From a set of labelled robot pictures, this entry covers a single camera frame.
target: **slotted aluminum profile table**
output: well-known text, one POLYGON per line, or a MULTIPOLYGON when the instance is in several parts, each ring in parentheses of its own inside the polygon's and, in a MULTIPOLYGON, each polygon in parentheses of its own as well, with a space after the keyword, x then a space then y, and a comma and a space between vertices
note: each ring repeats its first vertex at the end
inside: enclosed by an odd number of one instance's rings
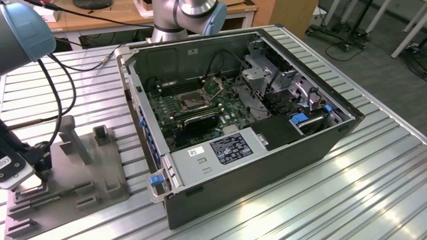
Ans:
MULTIPOLYGON (((281 27, 264 30, 365 114, 359 127, 327 156, 279 182, 251 193, 183 227, 169 230, 165 210, 145 186, 148 166, 113 60, 89 72, 72 72, 77 87, 70 111, 77 134, 113 128, 131 198, 42 233, 33 239, 273 240, 424 239, 427 237, 427 138, 281 27)), ((89 68, 115 46, 57 53, 89 68)), ((70 85, 58 65, 44 58, 68 106, 70 85)), ((1 77, 5 124, 56 114, 54 98, 40 67, 32 63, 1 77)), ((54 123, 16 130, 29 144, 46 140, 54 123)), ((4 230, 5 192, 0 219, 4 230)))

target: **motherboard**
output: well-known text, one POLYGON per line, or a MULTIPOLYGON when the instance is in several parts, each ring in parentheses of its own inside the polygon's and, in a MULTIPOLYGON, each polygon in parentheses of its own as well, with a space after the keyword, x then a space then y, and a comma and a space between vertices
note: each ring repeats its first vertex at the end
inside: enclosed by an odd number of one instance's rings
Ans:
POLYGON ((147 95, 172 152, 231 134, 255 122, 235 83, 235 78, 223 76, 188 82, 157 81, 147 95))

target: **gray floor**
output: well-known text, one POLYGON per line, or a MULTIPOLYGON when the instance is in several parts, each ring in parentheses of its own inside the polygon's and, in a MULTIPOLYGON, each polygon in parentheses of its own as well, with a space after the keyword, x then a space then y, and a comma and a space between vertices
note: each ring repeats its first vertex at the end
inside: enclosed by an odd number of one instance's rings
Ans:
MULTIPOLYGON (((328 8, 332 1, 333 0, 319 0, 319 5, 328 8)), ((347 0, 341 0, 336 10, 337 14, 341 13, 345 3, 347 0)), ((348 20, 351 26, 363 5, 364 4, 359 2, 353 9, 348 20)), ((376 12, 377 10, 371 7, 360 26, 361 29, 367 28, 376 12)), ((401 32, 404 27, 405 23, 384 15, 373 32, 369 34, 371 44, 363 53, 347 62, 336 61, 325 55, 325 48, 339 41, 336 38, 328 37, 321 33, 315 33, 312 36, 305 36, 303 41, 385 106, 427 135, 427 82, 409 72, 401 57, 397 59, 389 57, 407 35, 401 32)), ((420 32, 413 41, 420 42, 424 37, 427 37, 427 34, 420 32)), ((351 52, 343 52, 332 48, 328 52, 335 58, 347 59, 348 56, 351 57, 357 51, 359 49, 353 49, 351 52)))

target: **white label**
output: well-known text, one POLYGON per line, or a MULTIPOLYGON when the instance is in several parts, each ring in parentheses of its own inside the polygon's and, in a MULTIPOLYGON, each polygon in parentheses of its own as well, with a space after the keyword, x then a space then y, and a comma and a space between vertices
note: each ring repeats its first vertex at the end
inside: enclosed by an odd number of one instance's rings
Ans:
POLYGON ((197 49, 197 48, 188 50, 188 56, 189 56, 189 55, 195 55, 195 54, 197 54, 197 53, 199 53, 199 49, 197 49))
POLYGON ((9 165, 10 162, 12 162, 12 160, 6 156, 4 158, 1 158, 1 160, 0 160, 0 169, 2 169, 6 165, 9 165))
POLYGON ((203 154, 204 152, 205 151, 203 150, 201 146, 188 150, 189 157, 203 154))
POLYGON ((50 32, 60 32, 60 31, 64 31, 62 28, 50 28, 50 32))

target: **gray robot arm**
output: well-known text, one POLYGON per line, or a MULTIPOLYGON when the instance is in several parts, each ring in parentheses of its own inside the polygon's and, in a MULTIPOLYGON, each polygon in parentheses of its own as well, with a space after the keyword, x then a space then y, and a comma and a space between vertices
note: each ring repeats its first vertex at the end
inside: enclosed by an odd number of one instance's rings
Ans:
POLYGON ((224 25, 227 6, 217 0, 152 0, 152 8, 152 43, 184 39, 187 30, 203 36, 217 34, 224 25))

